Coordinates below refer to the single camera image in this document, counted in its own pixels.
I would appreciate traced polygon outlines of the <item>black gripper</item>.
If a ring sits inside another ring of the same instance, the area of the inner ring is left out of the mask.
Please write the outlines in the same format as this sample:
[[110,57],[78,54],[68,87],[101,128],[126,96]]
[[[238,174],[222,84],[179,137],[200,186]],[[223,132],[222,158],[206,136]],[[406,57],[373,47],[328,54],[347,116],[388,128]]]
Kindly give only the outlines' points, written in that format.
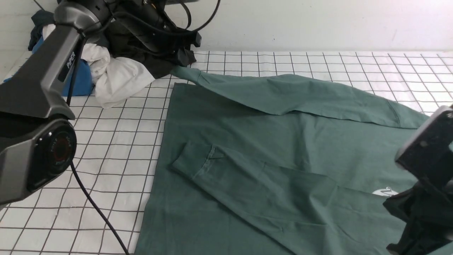
[[151,1],[115,0],[112,14],[115,21],[134,35],[149,52],[176,52],[176,64],[182,67],[194,63],[194,52],[190,49],[191,46],[201,46],[201,34],[176,26],[162,7],[153,5]]

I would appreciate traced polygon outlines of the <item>black second robot arm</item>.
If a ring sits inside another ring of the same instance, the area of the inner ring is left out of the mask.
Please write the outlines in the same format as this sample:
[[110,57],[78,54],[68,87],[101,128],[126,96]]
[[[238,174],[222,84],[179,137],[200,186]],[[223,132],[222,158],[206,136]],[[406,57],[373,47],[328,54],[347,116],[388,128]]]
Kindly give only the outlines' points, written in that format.
[[429,193],[417,182],[411,189],[388,197],[383,206],[406,223],[397,243],[387,245],[392,255],[428,255],[452,244],[452,181]]

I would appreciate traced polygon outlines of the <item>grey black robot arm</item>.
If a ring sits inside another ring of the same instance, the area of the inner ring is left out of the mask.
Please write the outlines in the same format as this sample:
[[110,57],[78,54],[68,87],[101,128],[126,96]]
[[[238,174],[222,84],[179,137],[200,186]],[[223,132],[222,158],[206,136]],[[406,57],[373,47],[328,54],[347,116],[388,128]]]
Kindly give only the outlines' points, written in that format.
[[199,29],[177,27],[165,1],[63,0],[55,10],[55,30],[38,51],[0,88],[0,203],[22,201],[60,176],[77,146],[62,97],[65,82],[76,78],[88,40],[112,20],[125,26],[150,53],[178,65],[189,64],[188,50],[199,47]]

